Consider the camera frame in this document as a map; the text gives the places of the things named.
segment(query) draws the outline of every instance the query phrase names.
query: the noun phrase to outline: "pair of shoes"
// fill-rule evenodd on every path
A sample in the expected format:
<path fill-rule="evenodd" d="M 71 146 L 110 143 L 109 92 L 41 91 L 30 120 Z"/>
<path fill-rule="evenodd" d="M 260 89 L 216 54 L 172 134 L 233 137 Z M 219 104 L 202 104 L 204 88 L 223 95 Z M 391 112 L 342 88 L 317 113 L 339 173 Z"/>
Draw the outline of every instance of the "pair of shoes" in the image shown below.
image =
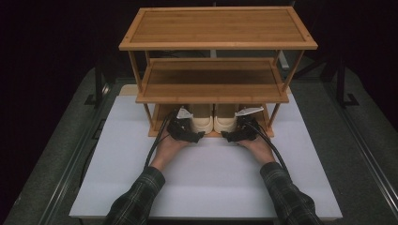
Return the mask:
<path fill-rule="evenodd" d="M 212 104 L 192 104 L 190 105 L 190 112 L 193 114 L 191 130 L 204 131 L 205 134 L 210 133 L 213 128 L 218 133 L 232 132 L 237 127 L 236 111 L 236 104 L 216 104 L 213 120 Z"/>

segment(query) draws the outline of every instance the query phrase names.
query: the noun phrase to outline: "three-tier shelf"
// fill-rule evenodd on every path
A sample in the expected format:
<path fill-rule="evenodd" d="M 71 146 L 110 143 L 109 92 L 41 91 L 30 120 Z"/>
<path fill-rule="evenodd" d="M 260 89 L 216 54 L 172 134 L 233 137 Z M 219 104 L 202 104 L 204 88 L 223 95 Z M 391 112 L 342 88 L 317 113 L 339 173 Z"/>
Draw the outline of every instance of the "three-tier shelf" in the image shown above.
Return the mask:
<path fill-rule="evenodd" d="M 149 136 L 156 136 L 166 114 L 188 104 L 236 103 L 263 106 L 254 114 L 268 136 L 305 50 L 317 44 L 292 7 L 140 8 L 119 45 L 128 51 L 138 86 L 137 103 L 147 114 Z M 152 58 L 150 51 L 273 50 L 273 57 Z M 281 51 L 298 56 L 287 77 L 277 67 Z M 145 51 L 143 79 L 134 51 Z M 155 104 L 153 114 L 147 104 Z M 267 103 L 276 104 L 271 116 Z M 214 131 L 207 136 L 220 136 Z"/>

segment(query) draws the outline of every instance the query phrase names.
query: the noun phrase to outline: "beige shoe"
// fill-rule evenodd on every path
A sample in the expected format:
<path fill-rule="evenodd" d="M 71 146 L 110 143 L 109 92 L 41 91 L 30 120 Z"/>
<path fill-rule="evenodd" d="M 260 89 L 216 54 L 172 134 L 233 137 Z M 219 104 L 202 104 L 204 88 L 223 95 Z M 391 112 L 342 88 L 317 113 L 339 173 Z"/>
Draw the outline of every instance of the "beige shoe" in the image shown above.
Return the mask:
<path fill-rule="evenodd" d="M 233 132 L 237 128 L 237 104 L 216 104 L 214 115 L 214 130 L 217 133 L 222 131 Z"/>
<path fill-rule="evenodd" d="M 205 134 L 208 134 L 213 130 L 212 104 L 192 104 L 190 105 L 190 113 L 193 114 L 191 119 L 192 132 L 204 131 Z"/>

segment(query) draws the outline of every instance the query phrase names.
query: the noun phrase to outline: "plaid shirt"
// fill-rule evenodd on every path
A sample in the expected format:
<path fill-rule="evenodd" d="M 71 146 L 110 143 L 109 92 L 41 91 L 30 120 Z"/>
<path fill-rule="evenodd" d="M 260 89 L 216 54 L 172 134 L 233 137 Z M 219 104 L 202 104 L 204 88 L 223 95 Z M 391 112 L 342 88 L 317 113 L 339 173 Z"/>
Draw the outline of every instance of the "plaid shirt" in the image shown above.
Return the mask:
<path fill-rule="evenodd" d="M 268 163 L 260 173 L 281 224 L 323 224 L 315 214 L 313 199 L 299 191 L 281 165 Z M 131 189 L 114 202 L 104 224 L 146 224 L 164 183 L 160 171 L 145 168 Z"/>

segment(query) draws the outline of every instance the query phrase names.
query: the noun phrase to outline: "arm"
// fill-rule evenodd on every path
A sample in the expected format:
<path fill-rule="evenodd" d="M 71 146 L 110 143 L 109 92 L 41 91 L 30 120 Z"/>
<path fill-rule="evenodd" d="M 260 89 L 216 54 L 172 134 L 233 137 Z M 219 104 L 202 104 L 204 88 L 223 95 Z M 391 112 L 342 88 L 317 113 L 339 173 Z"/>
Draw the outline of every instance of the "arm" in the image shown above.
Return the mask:
<path fill-rule="evenodd" d="M 268 144 L 257 137 L 254 141 L 240 141 L 263 165 L 261 176 L 274 203 L 281 224 L 323 224 L 315 213 L 314 201 L 299 191 L 289 174 L 275 162 Z"/>
<path fill-rule="evenodd" d="M 156 155 L 128 192 L 111 207 L 103 224 L 146 224 L 155 197 L 165 183 L 164 168 L 188 142 L 174 140 L 166 130 L 161 135 Z"/>

